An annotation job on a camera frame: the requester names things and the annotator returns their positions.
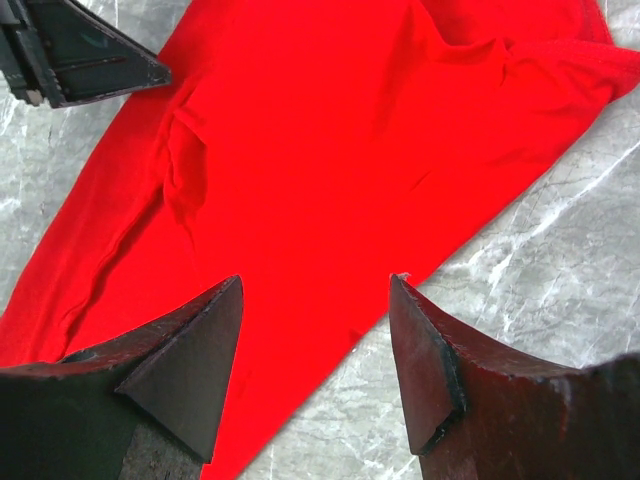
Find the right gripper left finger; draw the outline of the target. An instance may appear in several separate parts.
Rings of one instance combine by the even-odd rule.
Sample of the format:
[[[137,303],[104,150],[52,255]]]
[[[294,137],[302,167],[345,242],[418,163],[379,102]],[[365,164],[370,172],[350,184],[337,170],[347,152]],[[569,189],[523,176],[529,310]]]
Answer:
[[[212,459],[243,313],[233,276],[56,363],[1,372],[5,479],[196,479]]]

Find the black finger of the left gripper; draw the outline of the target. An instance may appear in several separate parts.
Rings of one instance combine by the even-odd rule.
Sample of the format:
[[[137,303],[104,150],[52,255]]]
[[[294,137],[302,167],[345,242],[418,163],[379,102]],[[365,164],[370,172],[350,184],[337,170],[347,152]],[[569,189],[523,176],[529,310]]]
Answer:
[[[1,1],[1,71],[17,99],[78,106],[171,82],[157,56],[76,1]]]

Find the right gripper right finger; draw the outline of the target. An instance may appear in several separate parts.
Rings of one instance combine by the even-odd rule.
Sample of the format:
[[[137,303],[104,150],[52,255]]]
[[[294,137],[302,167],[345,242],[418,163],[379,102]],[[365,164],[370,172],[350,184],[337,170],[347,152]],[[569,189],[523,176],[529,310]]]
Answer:
[[[399,277],[390,328],[426,479],[635,479],[639,357],[575,369],[502,344]]]

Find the red t shirt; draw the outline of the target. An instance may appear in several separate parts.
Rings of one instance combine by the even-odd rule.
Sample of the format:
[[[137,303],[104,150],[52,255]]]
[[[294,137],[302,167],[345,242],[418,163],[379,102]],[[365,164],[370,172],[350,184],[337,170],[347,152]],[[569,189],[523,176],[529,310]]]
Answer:
[[[239,275],[208,479],[233,479],[388,307],[639,82],[595,1],[194,1],[1,318],[55,361]]]

